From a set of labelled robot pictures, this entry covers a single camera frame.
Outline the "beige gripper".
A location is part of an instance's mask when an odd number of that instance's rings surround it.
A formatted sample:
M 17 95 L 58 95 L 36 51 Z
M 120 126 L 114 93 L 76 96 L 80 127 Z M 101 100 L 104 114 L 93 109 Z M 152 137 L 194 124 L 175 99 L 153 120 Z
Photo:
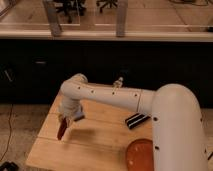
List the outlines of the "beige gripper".
M 80 112 L 83 113 L 83 109 L 79 100 L 64 97 L 59 104 L 58 111 L 58 120 L 61 124 L 57 133 L 57 139 L 61 140 L 68 126 L 75 122 L 75 116 Z

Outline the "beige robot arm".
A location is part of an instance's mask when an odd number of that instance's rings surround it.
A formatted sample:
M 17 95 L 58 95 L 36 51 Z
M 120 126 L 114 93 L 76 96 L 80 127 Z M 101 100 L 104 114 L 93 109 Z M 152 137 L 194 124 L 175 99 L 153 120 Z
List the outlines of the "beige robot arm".
M 83 115 L 80 101 L 93 100 L 152 119 L 152 138 L 131 142 L 126 150 L 128 171 L 208 171 L 203 118 L 193 92 L 180 84 L 155 91 L 90 83 L 76 74 L 60 87 L 58 138 Z

